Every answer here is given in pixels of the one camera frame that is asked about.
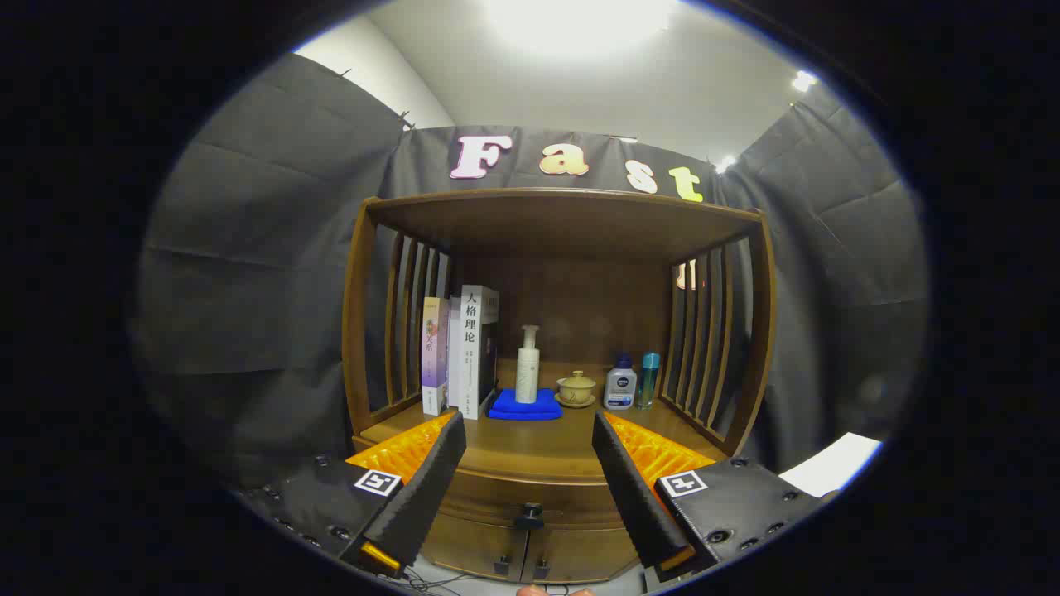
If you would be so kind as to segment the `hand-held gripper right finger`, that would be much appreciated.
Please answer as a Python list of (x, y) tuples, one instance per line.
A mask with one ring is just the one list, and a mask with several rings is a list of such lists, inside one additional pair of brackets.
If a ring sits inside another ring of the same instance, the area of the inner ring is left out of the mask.
[(712, 459), (612, 411), (595, 413), (591, 445), (641, 565), (660, 582), (763, 550), (837, 495), (799, 489), (728, 438)]

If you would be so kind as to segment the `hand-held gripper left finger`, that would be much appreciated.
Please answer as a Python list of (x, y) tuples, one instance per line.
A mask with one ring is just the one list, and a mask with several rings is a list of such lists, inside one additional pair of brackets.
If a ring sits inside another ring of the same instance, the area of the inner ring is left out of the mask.
[(461, 411), (347, 459), (317, 455), (236, 498), (333, 560), (400, 579), (412, 566), (465, 453)]

